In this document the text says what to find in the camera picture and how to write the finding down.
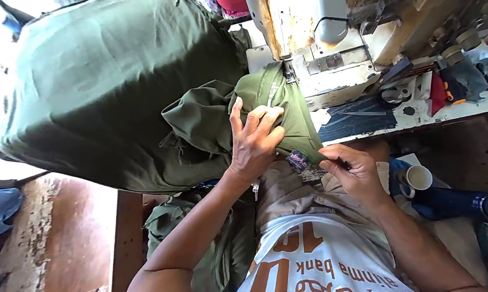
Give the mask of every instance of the stitched seam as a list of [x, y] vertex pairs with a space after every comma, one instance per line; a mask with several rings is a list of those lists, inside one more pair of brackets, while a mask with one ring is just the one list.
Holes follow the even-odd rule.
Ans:
[[283, 145], [283, 146], [287, 146], [287, 147], [292, 148], [292, 149], [296, 149], [296, 150], [298, 150], [299, 152], [303, 153], [305, 156], [307, 156], [307, 157], [309, 156], [309, 155], [307, 155], [307, 154], [305, 153], [305, 151], [300, 150], [300, 149], [298, 149], [298, 148], [296, 148], [296, 147], [294, 147], [294, 146], [291, 146], [291, 145], [289, 145], [289, 144], [287, 144], [287, 143], [280, 142], [278, 145]]
[[264, 79], [266, 78], [266, 74], [269, 73], [271, 68], [267, 68], [266, 71], [262, 74], [260, 78], [260, 83], [258, 84], [258, 91], [256, 92], [256, 106], [258, 107], [261, 102], [261, 94], [262, 94], [262, 87], [264, 86]]

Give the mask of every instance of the red fabric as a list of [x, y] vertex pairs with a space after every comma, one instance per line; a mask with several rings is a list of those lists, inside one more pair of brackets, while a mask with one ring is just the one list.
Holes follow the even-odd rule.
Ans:
[[218, 4], [232, 12], [249, 11], [245, 0], [217, 0]]
[[431, 116], [434, 116], [440, 109], [446, 106], [446, 88], [442, 78], [435, 72], [431, 77]]

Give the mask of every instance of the white t-shirt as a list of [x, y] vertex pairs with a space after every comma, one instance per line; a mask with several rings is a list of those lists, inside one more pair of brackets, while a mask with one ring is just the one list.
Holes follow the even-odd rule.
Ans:
[[333, 214], [280, 217], [262, 227], [257, 266], [238, 292], [411, 292], [379, 230]]

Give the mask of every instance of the man's right hand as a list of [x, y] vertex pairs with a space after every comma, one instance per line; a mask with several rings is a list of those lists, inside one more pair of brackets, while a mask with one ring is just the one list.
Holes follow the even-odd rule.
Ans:
[[[368, 153], [342, 144], [327, 146], [319, 152], [328, 158], [320, 162], [320, 167], [335, 176], [347, 194], [363, 203], [365, 207], [373, 208], [390, 198], [383, 189], [376, 163]], [[338, 158], [348, 162], [351, 169], [347, 171], [342, 168], [336, 162]]]

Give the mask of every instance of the white cup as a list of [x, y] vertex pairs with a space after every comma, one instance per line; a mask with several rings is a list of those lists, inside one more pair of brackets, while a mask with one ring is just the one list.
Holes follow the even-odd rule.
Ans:
[[[414, 165], [400, 169], [396, 172], [396, 176], [399, 181], [401, 192], [408, 198], [413, 198], [415, 196], [415, 190], [426, 190], [431, 187], [431, 184], [433, 183], [431, 172], [422, 165]], [[404, 190], [405, 185], [410, 189], [409, 194]]]

